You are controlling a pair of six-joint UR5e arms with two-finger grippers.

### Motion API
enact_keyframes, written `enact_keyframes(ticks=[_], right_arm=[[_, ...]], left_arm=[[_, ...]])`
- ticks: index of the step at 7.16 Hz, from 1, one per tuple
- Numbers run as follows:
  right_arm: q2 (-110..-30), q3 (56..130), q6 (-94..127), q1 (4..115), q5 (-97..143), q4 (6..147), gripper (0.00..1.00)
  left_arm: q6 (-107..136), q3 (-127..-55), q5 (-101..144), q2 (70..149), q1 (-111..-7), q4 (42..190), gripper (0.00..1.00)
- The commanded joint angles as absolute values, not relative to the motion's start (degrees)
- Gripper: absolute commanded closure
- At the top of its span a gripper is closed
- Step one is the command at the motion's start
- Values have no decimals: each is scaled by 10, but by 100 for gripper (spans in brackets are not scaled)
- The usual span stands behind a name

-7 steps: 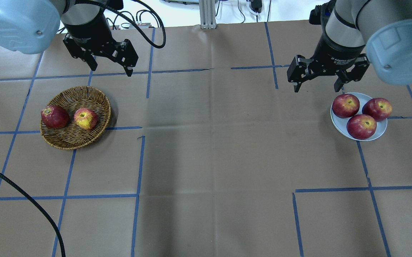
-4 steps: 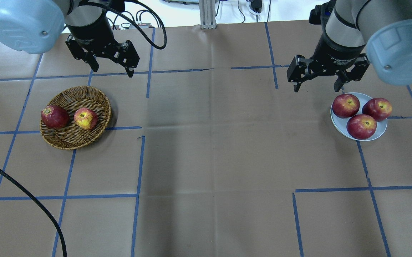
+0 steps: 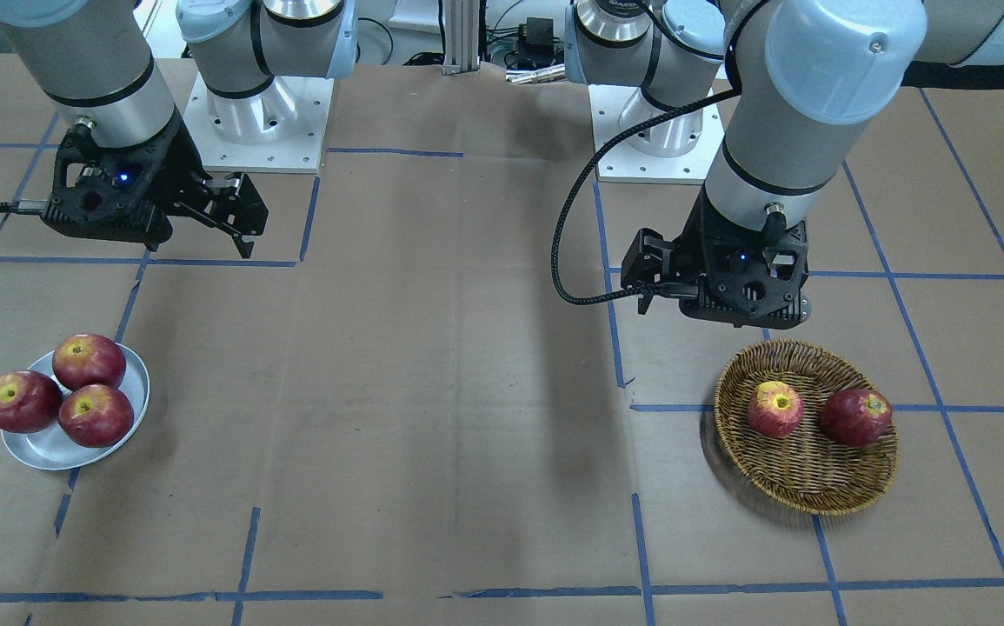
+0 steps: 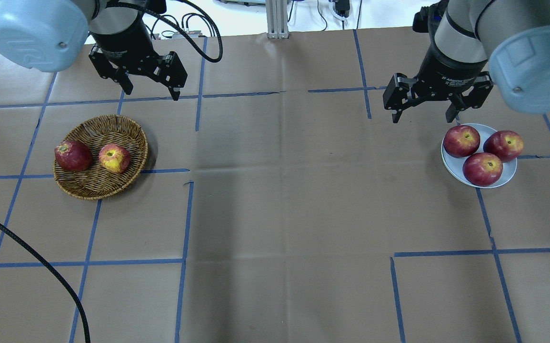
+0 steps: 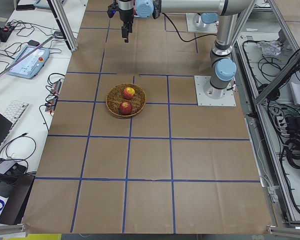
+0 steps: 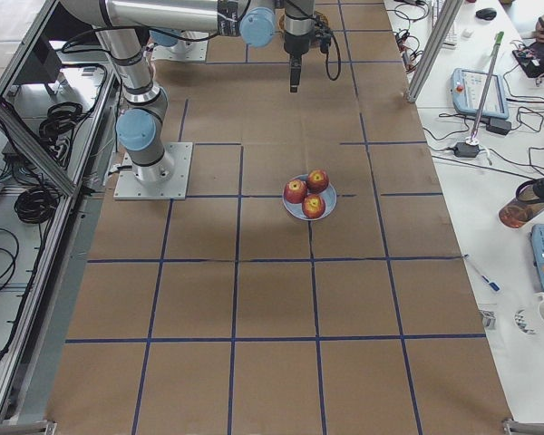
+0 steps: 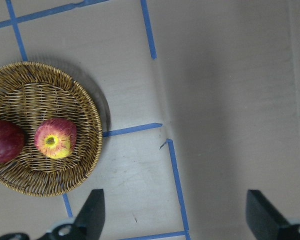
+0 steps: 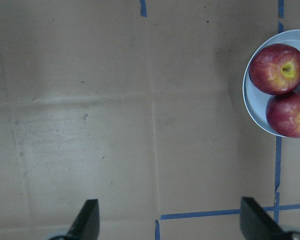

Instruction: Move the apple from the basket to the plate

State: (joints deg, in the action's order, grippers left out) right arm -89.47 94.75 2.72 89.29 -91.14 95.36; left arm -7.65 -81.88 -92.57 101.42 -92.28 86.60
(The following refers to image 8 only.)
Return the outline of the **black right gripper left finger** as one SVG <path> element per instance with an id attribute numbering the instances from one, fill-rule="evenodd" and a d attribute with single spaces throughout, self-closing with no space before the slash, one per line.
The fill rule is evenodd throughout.
<path id="1" fill-rule="evenodd" d="M 97 240 L 100 233 L 98 199 L 86 200 L 66 233 L 67 240 Z"/>

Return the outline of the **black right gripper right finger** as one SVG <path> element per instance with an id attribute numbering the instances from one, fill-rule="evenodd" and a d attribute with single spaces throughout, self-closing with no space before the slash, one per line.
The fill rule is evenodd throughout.
<path id="1" fill-rule="evenodd" d="M 253 197 L 240 201 L 240 230 L 246 240 L 289 240 L 283 231 Z"/>

